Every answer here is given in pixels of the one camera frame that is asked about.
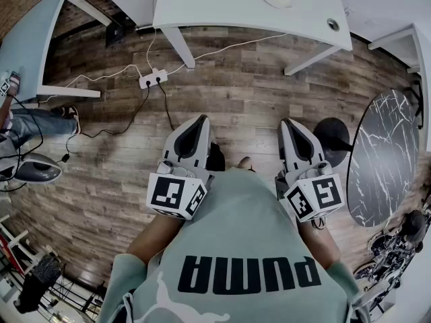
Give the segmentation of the pile of black equipment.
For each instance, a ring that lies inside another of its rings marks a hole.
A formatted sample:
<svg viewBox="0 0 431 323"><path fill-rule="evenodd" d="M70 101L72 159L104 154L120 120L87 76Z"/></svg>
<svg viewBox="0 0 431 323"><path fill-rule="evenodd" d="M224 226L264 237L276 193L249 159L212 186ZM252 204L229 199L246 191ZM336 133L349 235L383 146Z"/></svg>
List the pile of black equipment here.
<svg viewBox="0 0 431 323"><path fill-rule="evenodd" d="M384 230L374 235L368 250L373 259L354 271L354 278L367 280L364 288L369 310L381 307L383 300L401 286L401 276L414 256L422 251L427 230L416 234L402 234L401 230Z"/></svg>

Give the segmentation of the white desk with grommet hole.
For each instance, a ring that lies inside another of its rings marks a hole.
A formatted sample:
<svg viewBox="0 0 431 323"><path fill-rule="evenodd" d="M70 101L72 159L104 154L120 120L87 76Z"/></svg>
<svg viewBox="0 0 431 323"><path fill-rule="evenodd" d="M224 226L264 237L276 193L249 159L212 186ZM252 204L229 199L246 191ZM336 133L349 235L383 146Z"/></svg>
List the white desk with grommet hole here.
<svg viewBox="0 0 431 323"><path fill-rule="evenodd" d="M327 25L332 18L340 30ZM341 0L292 0L289 9L276 9L264 0L157 0L153 27L163 32L190 69L191 54L181 27L230 26L269 30L318 41L310 53L292 61L284 75L290 76L339 50L352 50L352 41Z"/></svg>

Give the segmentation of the person's right leg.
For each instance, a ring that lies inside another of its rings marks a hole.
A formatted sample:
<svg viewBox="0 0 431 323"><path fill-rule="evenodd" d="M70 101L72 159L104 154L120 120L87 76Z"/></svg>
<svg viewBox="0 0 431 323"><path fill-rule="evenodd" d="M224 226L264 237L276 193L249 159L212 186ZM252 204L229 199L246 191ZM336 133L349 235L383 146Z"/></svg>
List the person's right leg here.
<svg viewBox="0 0 431 323"><path fill-rule="evenodd" d="M242 158L238 163L237 168L250 172L255 172L255 169L253 167L253 161L249 156Z"/></svg>

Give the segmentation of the white power strip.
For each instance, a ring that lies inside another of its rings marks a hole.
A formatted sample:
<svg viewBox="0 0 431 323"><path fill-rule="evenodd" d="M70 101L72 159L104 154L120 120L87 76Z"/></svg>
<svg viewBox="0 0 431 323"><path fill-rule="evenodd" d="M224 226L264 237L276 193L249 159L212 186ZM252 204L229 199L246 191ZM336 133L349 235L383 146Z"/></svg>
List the white power strip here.
<svg viewBox="0 0 431 323"><path fill-rule="evenodd" d="M158 70L153 68L150 74L141 76L139 78L139 86L141 89L147 89L167 80L168 72L165 69Z"/></svg>

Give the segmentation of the black office chair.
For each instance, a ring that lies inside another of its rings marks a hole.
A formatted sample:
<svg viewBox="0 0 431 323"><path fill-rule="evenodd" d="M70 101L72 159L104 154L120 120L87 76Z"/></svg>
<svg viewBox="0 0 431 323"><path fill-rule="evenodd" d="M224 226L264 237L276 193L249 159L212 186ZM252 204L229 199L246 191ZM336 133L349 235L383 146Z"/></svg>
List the black office chair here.
<svg viewBox="0 0 431 323"><path fill-rule="evenodd" d="M420 80L414 80L413 83L407 88L418 103L418 107L415 113L415 117L419 117L418 128L423 129L424 127L424 96L422 91L422 84Z"/></svg>

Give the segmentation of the round black marble table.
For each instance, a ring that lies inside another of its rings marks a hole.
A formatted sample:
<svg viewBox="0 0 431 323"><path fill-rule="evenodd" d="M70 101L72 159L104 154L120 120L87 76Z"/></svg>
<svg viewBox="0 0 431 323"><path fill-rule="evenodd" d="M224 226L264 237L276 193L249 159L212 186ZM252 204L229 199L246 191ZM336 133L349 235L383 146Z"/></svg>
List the round black marble table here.
<svg viewBox="0 0 431 323"><path fill-rule="evenodd" d="M332 166L349 159L346 197L353 220L363 227L385 222L408 193L418 162L418 123L405 95L394 89L377 95L353 138L338 118L321 120L313 133Z"/></svg>

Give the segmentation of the person's green t-shirt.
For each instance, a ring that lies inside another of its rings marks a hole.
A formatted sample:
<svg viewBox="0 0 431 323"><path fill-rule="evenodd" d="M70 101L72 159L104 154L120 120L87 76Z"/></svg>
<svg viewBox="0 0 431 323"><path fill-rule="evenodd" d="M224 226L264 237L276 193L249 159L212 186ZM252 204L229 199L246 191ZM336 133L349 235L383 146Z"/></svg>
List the person's green t-shirt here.
<svg viewBox="0 0 431 323"><path fill-rule="evenodd" d="M115 257L97 323L371 323L351 271L325 270L268 185L218 172L194 218L146 266Z"/></svg>

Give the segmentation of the person's left leg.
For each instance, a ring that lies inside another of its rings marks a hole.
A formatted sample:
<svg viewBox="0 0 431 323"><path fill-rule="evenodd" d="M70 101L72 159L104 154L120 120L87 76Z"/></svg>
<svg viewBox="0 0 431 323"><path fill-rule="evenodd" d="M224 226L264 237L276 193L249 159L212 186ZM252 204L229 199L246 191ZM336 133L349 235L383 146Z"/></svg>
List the person's left leg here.
<svg viewBox="0 0 431 323"><path fill-rule="evenodd" d="M212 172L224 172L225 169L226 160L220 146L216 143L211 143L206 163L206 170Z"/></svg>

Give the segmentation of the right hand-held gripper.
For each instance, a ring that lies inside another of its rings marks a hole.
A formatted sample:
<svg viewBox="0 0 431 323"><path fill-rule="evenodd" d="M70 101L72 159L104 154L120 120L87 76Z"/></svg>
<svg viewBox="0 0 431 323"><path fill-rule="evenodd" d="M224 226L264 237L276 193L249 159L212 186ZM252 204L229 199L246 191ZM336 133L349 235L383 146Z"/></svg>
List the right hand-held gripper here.
<svg viewBox="0 0 431 323"><path fill-rule="evenodd" d="M285 170L275 177L277 198L286 200L299 222L322 218L343 207L341 180L331 164L323 161L317 137L290 118L280 121L277 137Z"/></svg>

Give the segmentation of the person's right forearm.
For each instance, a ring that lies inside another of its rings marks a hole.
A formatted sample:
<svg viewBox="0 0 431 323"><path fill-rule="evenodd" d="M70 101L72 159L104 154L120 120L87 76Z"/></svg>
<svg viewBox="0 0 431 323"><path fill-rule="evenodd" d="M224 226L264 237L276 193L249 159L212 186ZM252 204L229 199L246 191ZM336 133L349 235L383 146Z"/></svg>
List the person's right forearm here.
<svg viewBox="0 0 431 323"><path fill-rule="evenodd" d="M296 219L298 233L309 249L312 257L325 269L341 260L341 252L326 227L317 229L310 221L299 222Z"/></svg>

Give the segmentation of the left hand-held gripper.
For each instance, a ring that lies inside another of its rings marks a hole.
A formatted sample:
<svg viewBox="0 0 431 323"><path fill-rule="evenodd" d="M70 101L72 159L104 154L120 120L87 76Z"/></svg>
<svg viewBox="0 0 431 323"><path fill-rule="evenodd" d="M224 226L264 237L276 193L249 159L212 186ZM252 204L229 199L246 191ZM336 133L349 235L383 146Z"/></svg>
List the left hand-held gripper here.
<svg viewBox="0 0 431 323"><path fill-rule="evenodd" d="M209 155L209 118L191 118L172 131L166 139L162 157L149 176L147 207L169 217L191 220L206 197L213 176L207 171ZM176 163L198 167L188 169Z"/></svg>

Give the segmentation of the light blue desk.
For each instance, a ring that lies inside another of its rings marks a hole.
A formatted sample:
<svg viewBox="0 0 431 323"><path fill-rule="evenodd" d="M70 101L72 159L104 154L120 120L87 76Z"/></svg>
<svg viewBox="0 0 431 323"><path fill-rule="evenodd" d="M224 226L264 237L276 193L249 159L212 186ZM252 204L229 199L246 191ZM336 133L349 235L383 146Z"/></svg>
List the light blue desk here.
<svg viewBox="0 0 431 323"><path fill-rule="evenodd" d="M64 1L40 1L4 37L0 45L0 105L5 99L1 86L13 71L20 76L17 99L21 102L38 96L100 97L99 91L42 83L49 44ZM84 0L68 1L84 11L95 11Z"/></svg>

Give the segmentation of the person's leg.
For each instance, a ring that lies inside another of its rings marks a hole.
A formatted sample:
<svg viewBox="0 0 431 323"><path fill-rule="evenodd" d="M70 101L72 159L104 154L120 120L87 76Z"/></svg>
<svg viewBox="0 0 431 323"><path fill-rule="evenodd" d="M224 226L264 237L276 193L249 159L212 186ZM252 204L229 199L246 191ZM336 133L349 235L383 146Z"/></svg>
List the person's leg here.
<svg viewBox="0 0 431 323"><path fill-rule="evenodd" d="M255 172L255 169L253 167L253 161L249 156L242 158L238 163L237 168L250 172Z"/></svg>
<svg viewBox="0 0 431 323"><path fill-rule="evenodd" d="M225 169L226 160L220 146L216 143L211 143L206 163L206 170L212 172L224 172Z"/></svg>

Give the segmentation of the white metal rack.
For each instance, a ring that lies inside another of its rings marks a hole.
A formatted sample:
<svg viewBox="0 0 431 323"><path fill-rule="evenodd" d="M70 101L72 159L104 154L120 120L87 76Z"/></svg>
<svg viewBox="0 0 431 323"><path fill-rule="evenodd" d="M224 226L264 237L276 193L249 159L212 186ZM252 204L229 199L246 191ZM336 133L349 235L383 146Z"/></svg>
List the white metal rack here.
<svg viewBox="0 0 431 323"><path fill-rule="evenodd" d="M21 241L28 235L28 230L24 230L17 236L14 236L4 225L3 222L8 220L10 215L0 218L0 251L6 259L22 276L27 275L35 266L37 257Z"/></svg>

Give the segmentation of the person's left forearm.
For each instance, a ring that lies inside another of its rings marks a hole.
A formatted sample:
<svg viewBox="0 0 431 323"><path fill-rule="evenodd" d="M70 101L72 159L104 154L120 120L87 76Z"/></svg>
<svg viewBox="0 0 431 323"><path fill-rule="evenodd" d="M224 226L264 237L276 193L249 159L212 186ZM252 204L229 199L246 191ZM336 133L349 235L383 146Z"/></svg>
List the person's left forearm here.
<svg viewBox="0 0 431 323"><path fill-rule="evenodd" d="M177 236L184 220L156 215L151 223L131 242L126 253L136 256L146 266Z"/></svg>

